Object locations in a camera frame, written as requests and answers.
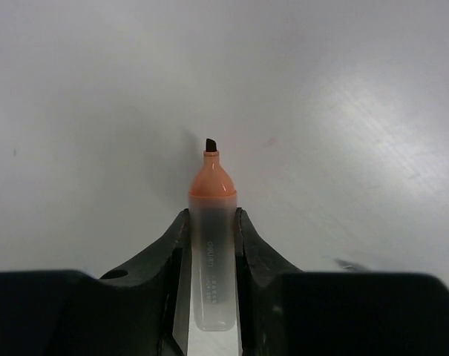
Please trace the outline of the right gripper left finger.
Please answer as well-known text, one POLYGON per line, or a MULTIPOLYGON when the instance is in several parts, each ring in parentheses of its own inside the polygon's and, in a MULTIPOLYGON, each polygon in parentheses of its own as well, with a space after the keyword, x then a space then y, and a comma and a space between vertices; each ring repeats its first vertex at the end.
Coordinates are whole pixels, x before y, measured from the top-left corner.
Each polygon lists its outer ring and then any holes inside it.
POLYGON ((191 245, 189 211, 181 211, 165 233, 137 255, 106 272, 100 281, 117 290, 120 306, 112 325, 128 349, 141 355, 187 355, 189 344, 191 245))

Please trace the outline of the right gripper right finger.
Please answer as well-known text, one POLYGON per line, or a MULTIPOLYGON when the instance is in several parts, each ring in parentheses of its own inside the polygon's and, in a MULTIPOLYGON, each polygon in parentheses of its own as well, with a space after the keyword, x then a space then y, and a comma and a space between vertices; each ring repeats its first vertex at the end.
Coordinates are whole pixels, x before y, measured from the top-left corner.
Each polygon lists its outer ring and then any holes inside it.
POLYGON ((234 219, 237 329, 242 355, 288 355, 284 277, 301 270, 257 232, 247 212, 234 219))

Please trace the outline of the orange highlighter pen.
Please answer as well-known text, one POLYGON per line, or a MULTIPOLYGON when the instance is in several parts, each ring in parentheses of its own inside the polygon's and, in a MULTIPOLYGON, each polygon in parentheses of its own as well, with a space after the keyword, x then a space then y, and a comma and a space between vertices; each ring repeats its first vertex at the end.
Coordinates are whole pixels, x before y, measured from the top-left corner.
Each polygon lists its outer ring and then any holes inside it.
POLYGON ((224 332, 236 322, 234 218, 237 191, 208 138, 203 166, 189 189, 194 320, 204 332, 224 332))

